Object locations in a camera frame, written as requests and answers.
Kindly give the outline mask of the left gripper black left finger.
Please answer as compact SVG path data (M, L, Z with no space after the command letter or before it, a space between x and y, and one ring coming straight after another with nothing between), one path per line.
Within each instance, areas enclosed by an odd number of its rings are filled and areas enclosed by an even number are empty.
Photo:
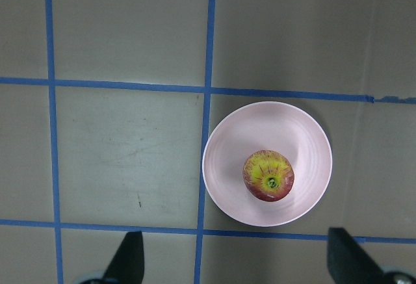
M103 283L139 284L144 279L144 243L141 231L126 233L110 264Z

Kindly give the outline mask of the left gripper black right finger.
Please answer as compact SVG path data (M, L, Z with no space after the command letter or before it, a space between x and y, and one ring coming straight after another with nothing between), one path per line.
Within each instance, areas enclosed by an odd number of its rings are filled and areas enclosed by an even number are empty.
M327 267L335 283L395 283L341 227L328 230Z

